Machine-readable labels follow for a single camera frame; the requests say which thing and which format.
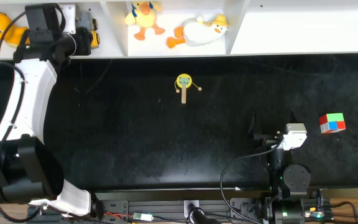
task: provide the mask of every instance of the wooden handle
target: wooden handle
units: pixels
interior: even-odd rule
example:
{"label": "wooden handle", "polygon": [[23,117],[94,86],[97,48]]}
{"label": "wooden handle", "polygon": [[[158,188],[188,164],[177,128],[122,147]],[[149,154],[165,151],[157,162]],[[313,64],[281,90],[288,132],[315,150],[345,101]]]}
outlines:
{"label": "wooden handle", "polygon": [[181,87],[181,103],[186,104],[186,86]]}

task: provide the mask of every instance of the red square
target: red square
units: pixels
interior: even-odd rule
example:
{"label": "red square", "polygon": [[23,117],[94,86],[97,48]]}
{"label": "red square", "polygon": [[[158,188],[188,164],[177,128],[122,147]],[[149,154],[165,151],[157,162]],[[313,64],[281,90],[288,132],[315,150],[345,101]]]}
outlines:
{"label": "red square", "polygon": [[345,121],[336,121],[336,126],[338,129],[346,129]]}
{"label": "red square", "polygon": [[327,123],[328,122],[327,115],[320,117],[319,120],[320,120],[320,125]]}

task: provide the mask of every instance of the blue square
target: blue square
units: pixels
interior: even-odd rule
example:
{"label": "blue square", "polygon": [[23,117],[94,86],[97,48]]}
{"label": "blue square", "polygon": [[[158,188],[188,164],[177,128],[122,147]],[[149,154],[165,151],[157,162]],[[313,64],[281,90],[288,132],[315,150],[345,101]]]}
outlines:
{"label": "blue square", "polygon": [[338,129],[338,126],[336,125],[336,121],[328,122],[328,125],[329,125],[330,130],[337,130]]}

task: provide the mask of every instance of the white plush duck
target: white plush duck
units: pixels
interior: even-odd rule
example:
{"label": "white plush duck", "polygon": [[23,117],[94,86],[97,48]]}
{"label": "white plush duck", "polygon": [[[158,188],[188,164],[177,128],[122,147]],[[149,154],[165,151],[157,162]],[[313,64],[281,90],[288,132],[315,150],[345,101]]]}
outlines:
{"label": "white plush duck", "polygon": [[205,23],[203,17],[199,16],[196,20],[189,19],[183,26],[175,28],[176,38],[169,37],[167,45],[172,49],[183,43],[192,47],[209,44],[221,38],[228,27],[229,24],[224,15],[219,14],[211,23]]}

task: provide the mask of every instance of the green cube face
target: green cube face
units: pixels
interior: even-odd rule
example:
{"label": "green cube face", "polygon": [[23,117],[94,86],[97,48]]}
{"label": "green cube face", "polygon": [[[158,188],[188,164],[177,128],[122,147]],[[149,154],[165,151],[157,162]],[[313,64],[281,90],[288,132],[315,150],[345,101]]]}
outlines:
{"label": "green cube face", "polygon": [[344,121],[342,113],[327,114],[327,120],[330,121]]}

